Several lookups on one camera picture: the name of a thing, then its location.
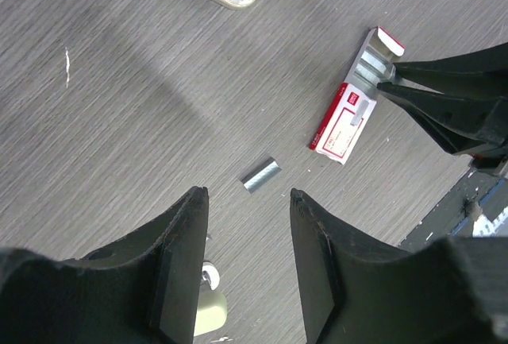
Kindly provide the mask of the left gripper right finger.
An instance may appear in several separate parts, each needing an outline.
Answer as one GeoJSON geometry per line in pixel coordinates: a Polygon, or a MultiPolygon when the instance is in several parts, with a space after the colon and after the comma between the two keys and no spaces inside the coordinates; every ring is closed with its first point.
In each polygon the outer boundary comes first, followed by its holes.
{"type": "Polygon", "coordinates": [[[447,237],[399,249],[291,191],[309,343],[504,343],[507,240],[447,237]]]}

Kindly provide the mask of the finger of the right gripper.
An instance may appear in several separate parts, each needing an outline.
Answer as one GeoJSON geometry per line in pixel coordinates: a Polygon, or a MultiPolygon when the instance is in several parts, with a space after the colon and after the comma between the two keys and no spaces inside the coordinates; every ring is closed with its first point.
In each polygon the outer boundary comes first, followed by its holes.
{"type": "Polygon", "coordinates": [[[398,62],[404,79],[444,94],[505,94],[507,44],[460,56],[429,61],[398,62]]]}
{"type": "Polygon", "coordinates": [[[388,82],[380,83],[378,90],[452,155],[472,155],[483,144],[480,140],[483,123],[500,100],[443,95],[388,82]]]}

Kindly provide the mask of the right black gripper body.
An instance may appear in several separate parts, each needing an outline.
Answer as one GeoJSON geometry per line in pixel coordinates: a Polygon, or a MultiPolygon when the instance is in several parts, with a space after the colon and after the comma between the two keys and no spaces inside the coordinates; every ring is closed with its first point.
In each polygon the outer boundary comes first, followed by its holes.
{"type": "Polygon", "coordinates": [[[477,172],[507,179],[507,98],[495,103],[481,130],[480,147],[471,155],[469,166],[477,172]]]}

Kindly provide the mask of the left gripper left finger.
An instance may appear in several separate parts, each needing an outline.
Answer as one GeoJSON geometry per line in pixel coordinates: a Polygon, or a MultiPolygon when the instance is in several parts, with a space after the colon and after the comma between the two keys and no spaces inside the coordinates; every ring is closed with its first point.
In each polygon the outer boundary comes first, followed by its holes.
{"type": "Polygon", "coordinates": [[[2,249],[2,342],[192,342],[208,215],[208,191],[193,187],[80,259],[2,249]]]}

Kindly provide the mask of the small beige stapler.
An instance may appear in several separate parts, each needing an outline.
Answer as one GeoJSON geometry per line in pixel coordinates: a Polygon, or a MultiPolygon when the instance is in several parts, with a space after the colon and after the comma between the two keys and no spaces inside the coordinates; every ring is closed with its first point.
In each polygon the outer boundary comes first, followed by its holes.
{"type": "Polygon", "coordinates": [[[222,328],[227,320],[227,300],[218,289],[220,273],[209,261],[202,263],[202,279],[194,324],[194,337],[222,328]]]}

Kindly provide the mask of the grey staple strip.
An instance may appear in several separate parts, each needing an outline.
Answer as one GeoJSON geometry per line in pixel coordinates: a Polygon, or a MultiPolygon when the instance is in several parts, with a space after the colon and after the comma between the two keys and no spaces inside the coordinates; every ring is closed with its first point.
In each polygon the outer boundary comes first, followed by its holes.
{"type": "Polygon", "coordinates": [[[370,102],[365,99],[359,104],[358,109],[356,110],[355,115],[351,120],[351,126],[358,126],[361,123],[364,113],[369,107],[369,104],[370,102]]]}
{"type": "Polygon", "coordinates": [[[281,172],[281,168],[276,160],[270,157],[245,175],[241,179],[241,183],[249,193],[253,193],[279,172],[281,172]]]}

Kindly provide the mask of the red white staple box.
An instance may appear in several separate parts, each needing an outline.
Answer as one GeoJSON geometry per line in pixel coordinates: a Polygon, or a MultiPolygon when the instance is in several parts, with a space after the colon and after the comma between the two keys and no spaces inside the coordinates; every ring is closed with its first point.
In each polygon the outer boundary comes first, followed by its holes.
{"type": "Polygon", "coordinates": [[[377,85],[395,78],[394,62],[405,47],[385,29],[376,26],[368,31],[345,79],[317,128],[309,149],[345,164],[377,104],[377,85]],[[363,100],[370,102],[363,120],[351,126],[351,120],[363,100]]]}

